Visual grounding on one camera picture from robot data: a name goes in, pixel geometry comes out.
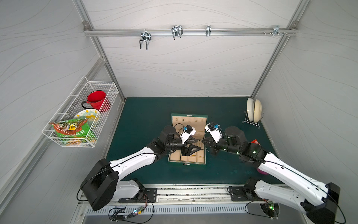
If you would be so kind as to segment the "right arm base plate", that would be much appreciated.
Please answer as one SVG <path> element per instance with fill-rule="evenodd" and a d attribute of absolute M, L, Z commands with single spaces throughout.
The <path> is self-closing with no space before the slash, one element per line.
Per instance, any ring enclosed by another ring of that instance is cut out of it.
<path fill-rule="evenodd" d="M 253 190 L 246 187 L 229 186 L 227 187 L 227 192 L 233 202 L 251 202 L 261 200 Z"/>

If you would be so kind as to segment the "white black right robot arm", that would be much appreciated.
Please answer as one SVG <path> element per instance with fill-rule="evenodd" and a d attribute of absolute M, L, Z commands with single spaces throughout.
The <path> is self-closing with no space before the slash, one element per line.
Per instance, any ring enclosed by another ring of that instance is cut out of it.
<path fill-rule="evenodd" d="M 288 186 L 277 187 L 263 180 L 249 179 L 244 194 L 260 199 L 273 200 L 296 209 L 314 224 L 336 224 L 336 213 L 342 211 L 338 205 L 340 187 L 334 183 L 323 183 L 296 170 L 260 144 L 248 142 L 238 127 L 231 126 L 223 132 L 218 124 L 209 123 L 205 131 L 210 134 L 203 139 L 211 154 L 219 151 L 235 154 L 241 163 L 265 172 Z"/>

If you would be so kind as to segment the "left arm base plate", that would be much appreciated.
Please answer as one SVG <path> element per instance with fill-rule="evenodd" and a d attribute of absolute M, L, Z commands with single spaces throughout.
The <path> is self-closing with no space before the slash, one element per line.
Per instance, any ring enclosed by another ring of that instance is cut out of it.
<path fill-rule="evenodd" d="M 155 203 L 157 201 L 157 188 L 144 188 L 140 189 L 134 198 L 121 198 L 119 203 L 145 203 L 149 201 Z"/>

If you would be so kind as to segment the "green jewelry box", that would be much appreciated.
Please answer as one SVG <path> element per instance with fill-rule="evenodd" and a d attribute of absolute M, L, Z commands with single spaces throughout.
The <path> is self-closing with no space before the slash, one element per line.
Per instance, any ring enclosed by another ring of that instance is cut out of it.
<path fill-rule="evenodd" d="M 205 135 L 205 126 L 208 121 L 207 115 L 197 115 L 197 114 L 180 114 L 173 113 L 171 115 L 172 125 L 177 131 L 176 137 L 181 142 L 180 135 L 183 132 L 183 128 L 186 125 L 190 125 L 196 129 L 194 136 L 191 136 L 189 139 L 197 139 L 198 142 L 191 144 L 192 147 L 201 147 L 201 150 L 194 153 L 191 156 L 181 155 L 180 151 L 177 150 L 169 155 L 168 161 L 171 163 L 182 163 L 184 165 L 205 165 L 206 164 L 206 151 L 204 144 L 201 142 Z"/>

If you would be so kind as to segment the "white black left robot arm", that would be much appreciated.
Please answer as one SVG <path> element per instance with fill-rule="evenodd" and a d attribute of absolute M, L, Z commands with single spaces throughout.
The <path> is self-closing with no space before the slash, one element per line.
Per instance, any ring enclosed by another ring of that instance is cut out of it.
<path fill-rule="evenodd" d="M 114 199 L 143 199 L 145 188 L 140 181 L 123 181 L 123 178 L 177 150 L 184 156 L 200 151 L 200 147 L 190 142 L 195 134 L 196 129 L 190 125 L 184 127 L 182 134 L 175 127 L 166 126 L 158 138 L 138 152 L 118 160 L 99 160 L 80 185 L 92 210 L 98 211 Z"/>

